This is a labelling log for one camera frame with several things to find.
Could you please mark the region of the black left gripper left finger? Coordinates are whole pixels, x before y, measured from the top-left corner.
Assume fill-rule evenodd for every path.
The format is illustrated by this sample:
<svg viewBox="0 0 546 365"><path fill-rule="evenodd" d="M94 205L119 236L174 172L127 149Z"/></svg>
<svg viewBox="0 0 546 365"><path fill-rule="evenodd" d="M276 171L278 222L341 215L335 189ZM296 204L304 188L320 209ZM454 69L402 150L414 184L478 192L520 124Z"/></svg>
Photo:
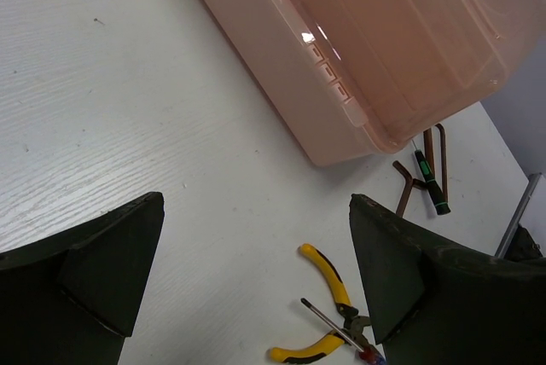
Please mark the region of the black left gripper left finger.
<svg viewBox="0 0 546 365"><path fill-rule="evenodd" d="M136 325L164 222L144 194L1 255L3 364L116 364Z"/></svg>

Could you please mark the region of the pink plastic toolbox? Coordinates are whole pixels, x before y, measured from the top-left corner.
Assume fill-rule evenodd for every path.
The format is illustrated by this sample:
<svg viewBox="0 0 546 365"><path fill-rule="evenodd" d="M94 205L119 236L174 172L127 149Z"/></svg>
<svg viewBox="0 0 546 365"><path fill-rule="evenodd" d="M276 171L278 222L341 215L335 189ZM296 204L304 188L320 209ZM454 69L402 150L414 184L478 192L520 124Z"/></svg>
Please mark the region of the pink plastic toolbox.
<svg viewBox="0 0 546 365"><path fill-rule="evenodd" d="M394 154L501 89L544 0L202 0L319 166Z"/></svg>

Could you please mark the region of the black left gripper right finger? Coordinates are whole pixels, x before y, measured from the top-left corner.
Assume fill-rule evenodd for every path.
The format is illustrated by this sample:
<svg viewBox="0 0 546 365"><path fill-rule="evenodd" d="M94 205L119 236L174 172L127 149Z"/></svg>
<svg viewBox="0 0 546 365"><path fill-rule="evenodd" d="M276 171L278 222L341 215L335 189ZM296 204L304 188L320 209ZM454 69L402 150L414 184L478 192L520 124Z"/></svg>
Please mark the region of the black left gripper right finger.
<svg viewBox="0 0 546 365"><path fill-rule="evenodd" d="M390 364L542 364L545 262L475 251L351 197L351 237Z"/></svg>

